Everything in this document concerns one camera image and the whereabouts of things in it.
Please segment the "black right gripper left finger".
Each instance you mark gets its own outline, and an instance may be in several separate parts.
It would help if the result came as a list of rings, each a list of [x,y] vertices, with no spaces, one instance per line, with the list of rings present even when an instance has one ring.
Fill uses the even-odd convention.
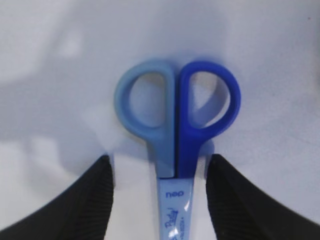
[[[68,189],[1,230],[2,240],[103,240],[114,200],[113,170],[102,155]]]

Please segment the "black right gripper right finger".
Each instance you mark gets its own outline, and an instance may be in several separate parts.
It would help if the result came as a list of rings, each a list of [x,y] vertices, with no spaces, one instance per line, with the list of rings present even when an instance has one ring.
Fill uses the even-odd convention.
[[[318,240],[319,224],[260,190],[222,155],[207,167],[207,206],[218,240]]]

